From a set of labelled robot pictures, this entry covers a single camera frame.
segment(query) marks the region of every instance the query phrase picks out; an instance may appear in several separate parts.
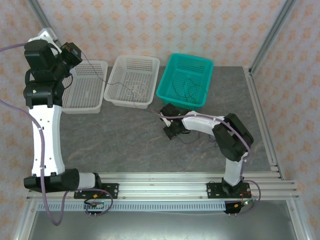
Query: wallpaper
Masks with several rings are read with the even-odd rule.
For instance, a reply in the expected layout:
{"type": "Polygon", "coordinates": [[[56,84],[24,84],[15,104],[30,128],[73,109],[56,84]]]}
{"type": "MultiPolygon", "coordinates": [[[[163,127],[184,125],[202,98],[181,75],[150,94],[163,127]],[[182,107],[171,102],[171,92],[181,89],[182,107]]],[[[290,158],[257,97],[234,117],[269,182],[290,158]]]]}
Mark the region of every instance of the wallpaper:
{"type": "Polygon", "coordinates": [[[62,44],[113,65],[117,56],[172,53],[250,67],[285,0],[40,0],[62,44]]]}
{"type": "MultiPolygon", "coordinates": [[[[0,48],[27,42],[41,30],[26,0],[1,0],[0,48]]],[[[24,48],[0,53],[0,97],[27,109],[23,90],[28,63],[24,48]]],[[[0,239],[11,240],[20,219],[27,190],[23,178],[33,165],[32,123],[24,115],[0,105],[0,239]]]]}
{"type": "Polygon", "coordinates": [[[298,0],[254,76],[276,150],[320,236],[320,1],[298,0]]]}

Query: black mounting plate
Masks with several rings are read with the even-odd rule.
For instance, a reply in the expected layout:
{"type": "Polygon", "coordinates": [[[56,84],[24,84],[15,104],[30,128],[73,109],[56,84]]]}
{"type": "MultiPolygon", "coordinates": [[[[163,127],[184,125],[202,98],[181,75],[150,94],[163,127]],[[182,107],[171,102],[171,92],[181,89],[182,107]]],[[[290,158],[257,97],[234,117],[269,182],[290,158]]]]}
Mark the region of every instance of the black mounting plate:
{"type": "MultiPolygon", "coordinates": [[[[105,190],[111,194],[113,199],[118,198],[119,184],[118,183],[102,183],[101,189],[105,190]]],[[[100,191],[82,191],[74,192],[74,199],[93,199],[93,195],[100,195],[100,191]]],[[[99,199],[110,199],[109,195],[103,194],[99,199]]]]}
{"type": "Polygon", "coordinates": [[[245,192],[243,194],[244,199],[250,199],[251,193],[247,193],[250,192],[248,189],[250,189],[249,183],[241,182],[238,190],[235,193],[228,195],[225,193],[225,191],[223,191],[221,182],[208,182],[206,184],[206,193],[208,195],[208,199],[241,199],[241,192],[245,192]]]}

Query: gray floor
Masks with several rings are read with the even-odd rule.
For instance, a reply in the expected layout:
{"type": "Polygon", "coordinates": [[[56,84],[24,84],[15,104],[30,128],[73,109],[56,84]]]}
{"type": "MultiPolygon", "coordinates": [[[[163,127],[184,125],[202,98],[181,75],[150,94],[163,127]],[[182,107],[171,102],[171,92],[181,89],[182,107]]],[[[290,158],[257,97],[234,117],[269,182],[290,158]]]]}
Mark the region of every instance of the gray floor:
{"type": "MultiPolygon", "coordinates": [[[[55,219],[59,214],[53,212],[55,219]]],[[[88,218],[84,212],[69,211],[56,227],[41,211],[29,240],[296,240],[286,201],[262,201],[237,217],[223,212],[194,214],[198,215],[113,211],[88,218]]]]}
{"type": "MultiPolygon", "coordinates": [[[[158,84],[163,75],[161,67],[158,84]]],[[[111,73],[108,69],[107,79],[111,73]]],[[[165,124],[151,113],[164,103],[154,94],[146,110],[115,106],[103,100],[99,114],[62,114],[61,153],[66,168],[82,172],[224,172],[225,158],[204,133],[169,140],[165,124]]],[[[198,112],[236,114],[254,138],[245,171],[270,166],[242,67],[215,67],[206,104],[198,112]]]]}

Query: orange floral pattern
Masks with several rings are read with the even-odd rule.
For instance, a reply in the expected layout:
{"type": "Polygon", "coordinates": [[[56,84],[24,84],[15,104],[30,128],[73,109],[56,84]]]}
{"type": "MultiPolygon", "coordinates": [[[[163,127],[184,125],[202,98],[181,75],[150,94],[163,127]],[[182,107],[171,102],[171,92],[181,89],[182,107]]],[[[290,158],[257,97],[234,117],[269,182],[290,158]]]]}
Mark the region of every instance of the orange floral pattern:
{"type": "Polygon", "coordinates": [[[254,76],[285,176],[298,180],[314,236],[320,236],[319,9],[318,0],[297,1],[254,76]]]}
{"type": "Polygon", "coordinates": [[[166,65],[170,52],[209,58],[216,66],[250,67],[285,1],[40,0],[40,4],[61,42],[72,39],[80,49],[89,44],[83,51],[91,59],[103,57],[112,64],[121,53],[147,52],[166,65]]]}
{"type": "MultiPolygon", "coordinates": [[[[0,48],[26,42],[42,29],[24,0],[2,0],[0,15],[0,48]]],[[[57,18],[64,21],[64,15],[57,18]]],[[[2,100],[26,109],[23,90],[28,69],[23,47],[0,54],[2,100]]],[[[32,124],[23,114],[0,105],[0,125],[0,238],[13,239],[27,194],[23,178],[31,174],[33,165],[32,124]]]]}

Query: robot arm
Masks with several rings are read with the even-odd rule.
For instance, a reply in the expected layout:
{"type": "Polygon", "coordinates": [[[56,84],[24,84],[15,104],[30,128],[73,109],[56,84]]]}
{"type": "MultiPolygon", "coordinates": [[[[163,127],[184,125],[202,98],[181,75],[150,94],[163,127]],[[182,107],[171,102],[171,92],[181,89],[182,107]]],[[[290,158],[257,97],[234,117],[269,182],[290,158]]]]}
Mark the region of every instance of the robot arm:
{"type": "MultiPolygon", "coordinates": [[[[96,173],[81,173],[76,168],[65,170],[60,149],[60,116],[64,85],[70,70],[81,63],[81,50],[66,42],[58,47],[55,36],[44,29],[24,46],[24,56],[30,65],[25,74],[23,95],[29,113],[42,127],[44,135],[44,182],[47,193],[101,187],[96,173]]],[[[39,130],[33,126],[34,160],[32,175],[25,178],[27,189],[41,192],[41,149],[39,130]]]]}
{"type": "Polygon", "coordinates": [[[217,144],[225,156],[225,173],[222,178],[222,189],[230,197],[234,197],[242,186],[242,164],[244,157],[248,155],[247,149],[241,140],[235,135],[230,134],[230,130],[221,123],[224,121],[243,138],[249,147],[254,139],[239,118],[230,113],[227,116],[208,116],[209,118],[195,116],[199,113],[195,111],[180,111],[172,104],[167,104],[160,111],[161,115],[175,117],[185,115],[180,119],[162,118],[166,127],[163,129],[165,134],[173,139],[180,133],[196,130],[215,137],[217,144]]]}

